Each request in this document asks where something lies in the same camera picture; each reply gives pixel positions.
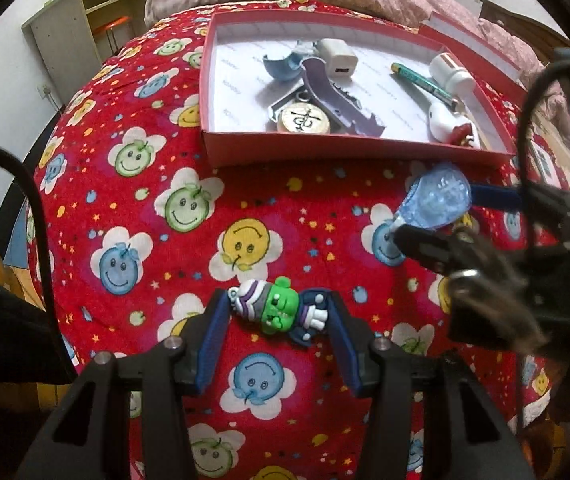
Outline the beige open shelf unit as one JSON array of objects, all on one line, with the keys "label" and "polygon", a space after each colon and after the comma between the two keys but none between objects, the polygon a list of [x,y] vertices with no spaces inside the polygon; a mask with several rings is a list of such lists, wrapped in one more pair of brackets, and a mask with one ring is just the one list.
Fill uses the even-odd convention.
[{"label": "beige open shelf unit", "polygon": [[22,25],[63,103],[145,32],[146,0],[50,0]]}]

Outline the white usb charger cube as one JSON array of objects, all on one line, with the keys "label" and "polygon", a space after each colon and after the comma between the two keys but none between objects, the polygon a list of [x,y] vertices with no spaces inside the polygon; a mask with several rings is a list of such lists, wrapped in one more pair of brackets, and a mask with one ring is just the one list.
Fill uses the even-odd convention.
[{"label": "white usb charger cube", "polygon": [[314,43],[315,50],[325,62],[331,78],[350,78],[358,66],[359,58],[343,39],[324,38]]}]

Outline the dark wooden headboard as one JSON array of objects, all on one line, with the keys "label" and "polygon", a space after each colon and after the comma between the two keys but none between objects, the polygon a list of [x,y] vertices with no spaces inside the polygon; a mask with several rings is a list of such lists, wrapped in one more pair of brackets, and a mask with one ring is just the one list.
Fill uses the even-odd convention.
[{"label": "dark wooden headboard", "polygon": [[480,0],[479,18],[501,26],[511,35],[525,41],[540,60],[550,60],[554,50],[570,48],[570,40],[548,25],[514,13],[490,0]]}]

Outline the white bottle orange label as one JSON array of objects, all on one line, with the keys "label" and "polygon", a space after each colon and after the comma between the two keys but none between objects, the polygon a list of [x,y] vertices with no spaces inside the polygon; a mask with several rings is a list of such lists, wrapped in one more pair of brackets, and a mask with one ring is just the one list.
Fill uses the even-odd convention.
[{"label": "white bottle orange label", "polygon": [[438,86],[445,92],[463,98],[474,91],[475,80],[471,73],[460,63],[460,61],[449,52],[442,52],[436,55],[430,66],[430,77],[434,79]]}]

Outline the grey plastic plate with studs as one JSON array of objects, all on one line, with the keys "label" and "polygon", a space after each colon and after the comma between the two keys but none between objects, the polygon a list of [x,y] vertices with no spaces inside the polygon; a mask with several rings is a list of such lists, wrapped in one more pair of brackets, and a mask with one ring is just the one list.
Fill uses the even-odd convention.
[{"label": "grey plastic plate with studs", "polygon": [[343,132],[340,123],[311,98],[303,84],[271,104],[268,115],[279,132]]}]

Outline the white earbuds case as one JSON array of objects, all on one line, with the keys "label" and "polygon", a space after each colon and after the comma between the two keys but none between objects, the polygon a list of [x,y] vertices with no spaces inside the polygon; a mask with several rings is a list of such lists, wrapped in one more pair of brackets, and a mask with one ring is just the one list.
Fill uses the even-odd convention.
[{"label": "white earbuds case", "polygon": [[478,131],[474,122],[468,119],[465,115],[452,113],[444,103],[438,101],[430,105],[427,114],[428,129],[430,129],[430,134],[432,137],[442,143],[448,144],[448,139],[451,130],[465,122],[471,122],[474,125],[475,141],[472,148],[480,148],[480,140],[478,136]]}]

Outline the light blue curved piece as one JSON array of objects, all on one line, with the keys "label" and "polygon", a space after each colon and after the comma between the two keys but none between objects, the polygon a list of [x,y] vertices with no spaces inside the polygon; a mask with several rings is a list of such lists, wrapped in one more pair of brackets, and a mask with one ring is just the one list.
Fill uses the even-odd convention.
[{"label": "light blue curved piece", "polygon": [[318,56],[319,50],[313,42],[298,41],[287,55],[270,58],[265,54],[262,63],[274,80],[285,82],[298,79],[302,73],[302,62]]}]

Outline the metal spring clamp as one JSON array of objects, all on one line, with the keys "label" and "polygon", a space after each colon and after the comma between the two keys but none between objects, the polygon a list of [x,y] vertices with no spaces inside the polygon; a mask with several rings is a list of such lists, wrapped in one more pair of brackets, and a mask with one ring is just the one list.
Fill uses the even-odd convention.
[{"label": "metal spring clamp", "polygon": [[454,231],[449,248],[452,340],[518,354],[534,354],[549,342],[526,302],[527,278],[503,252],[468,228]]}]

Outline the teal cartoon lighter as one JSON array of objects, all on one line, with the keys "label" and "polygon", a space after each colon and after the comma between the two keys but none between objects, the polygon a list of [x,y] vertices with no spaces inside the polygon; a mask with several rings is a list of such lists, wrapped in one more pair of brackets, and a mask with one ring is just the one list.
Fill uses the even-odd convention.
[{"label": "teal cartoon lighter", "polygon": [[416,73],[415,70],[411,70],[411,68],[400,63],[392,63],[390,68],[392,73],[398,75],[402,79],[410,81],[411,84],[415,84],[417,88],[424,90],[440,102],[444,103],[451,112],[462,113],[463,110],[465,110],[464,104],[459,99],[451,96],[449,92],[440,88],[438,84],[435,84],[428,78]]}]

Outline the round beige wooden disc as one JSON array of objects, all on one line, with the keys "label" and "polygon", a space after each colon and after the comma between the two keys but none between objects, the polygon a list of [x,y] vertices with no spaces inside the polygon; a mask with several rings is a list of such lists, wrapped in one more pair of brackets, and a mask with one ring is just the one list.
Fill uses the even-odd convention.
[{"label": "round beige wooden disc", "polygon": [[329,133],[331,123],[328,116],[310,103],[288,104],[279,112],[277,130],[289,133]]}]

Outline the red shallow cardboard box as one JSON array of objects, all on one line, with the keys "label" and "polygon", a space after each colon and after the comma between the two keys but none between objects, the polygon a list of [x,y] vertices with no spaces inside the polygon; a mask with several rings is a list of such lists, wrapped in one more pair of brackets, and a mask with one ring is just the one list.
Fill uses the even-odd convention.
[{"label": "red shallow cardboard box", "polygon": [[[262,58],[280,58],[298,41],[343,39],[358,56],[350,78],[331,78],[361,112],[385,127],[379,138],[349,133],[288,133],[276,130],[268,107],[301,84],[274,80]],[[199,81],[200,127],[209,162],[217,167],[321,158],[427,158],[500,166],[515,146],[479,86],[459,100],[476,125],[480,148],[436,141],[428,129],[434,96],[392,73],[400,63],[430,77],[430,62],[451,51],[403,29],[329,13],[249,10],[213,15]]]}]

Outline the lavender plastic handle piece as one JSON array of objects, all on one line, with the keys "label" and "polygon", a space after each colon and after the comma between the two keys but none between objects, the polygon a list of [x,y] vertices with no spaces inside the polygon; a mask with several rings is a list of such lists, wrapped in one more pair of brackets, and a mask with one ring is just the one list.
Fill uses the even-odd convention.
[{"label": "lavender plastic handle piece", "polygon": [[371,138],[379,138],[383,134],[385,127],[377,121],[374,114],[364,115],[347,96],[335,88],[321,58],[305,58],[300,66],[303,83],[312,101],[340,125],[341,132]]}]

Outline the green cartoon figure keychain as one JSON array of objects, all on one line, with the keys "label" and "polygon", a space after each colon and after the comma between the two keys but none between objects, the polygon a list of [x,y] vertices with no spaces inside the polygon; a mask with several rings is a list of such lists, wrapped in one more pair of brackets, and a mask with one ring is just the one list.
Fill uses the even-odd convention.
[{"label": "green cartoon figure keychain", "polygon": [[315,336],[326,330],[329,292],[321,288],[297,292],[286,276],[274,282],[257,278],[243,281],[227,289],[227,299],[235,314],[258,324],[262,333],[287,334],[307,348]]}]

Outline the blue translucent oval case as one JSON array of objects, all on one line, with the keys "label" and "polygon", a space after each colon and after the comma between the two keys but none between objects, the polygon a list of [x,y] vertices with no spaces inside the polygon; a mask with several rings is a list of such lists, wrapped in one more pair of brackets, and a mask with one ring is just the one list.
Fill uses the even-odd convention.
[{"label": "blue translucent oval case", "polygon": [[470,182],[458,167],[442,162],[412,183],[393,216],[391,230],[396,232],[400,226],[437,230],[461,218],[471,206]]}]

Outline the red smiley flower blanket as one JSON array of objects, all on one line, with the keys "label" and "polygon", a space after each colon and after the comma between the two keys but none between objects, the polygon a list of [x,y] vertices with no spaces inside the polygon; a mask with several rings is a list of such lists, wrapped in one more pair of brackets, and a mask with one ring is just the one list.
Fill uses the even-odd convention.
[{"label": "red smiley flower blanket", "polygon": [[[219,44],[205,99],[201,61],[212,16],[239,15],[241,39]],[[424,104],[392,80],[399,62],[429,74],[434,41],[394,22],[320,0],[214,4],[162,18],[92,74],[67,105],[35,170],[48,225],[57,318],[74,365],[94,353],[133,356],[205,310],[213,289],[281,276],[301,292],[337,290],[350,313],[417,356],[456,348],[516,424],[516,358],[446,341],[448,280],[405,260],[391,262],[392,213],[436,162],[355,159],[344,138],[330,148],[349,159],[276,160],[305,139],[274,133],[268,105],[283,86],[262,66],[303,32],[343,37],[359,64],[346,82],[366,113],[386,126],[374,155],[435,143]],[[200,115],[231,141],[235,166],[211,165]],[[187,403],[203,479],[355,479],[357,437],[369,405],[348,393],[326,338],[311,349],[268,336],[237,316],[204,400]]]}]

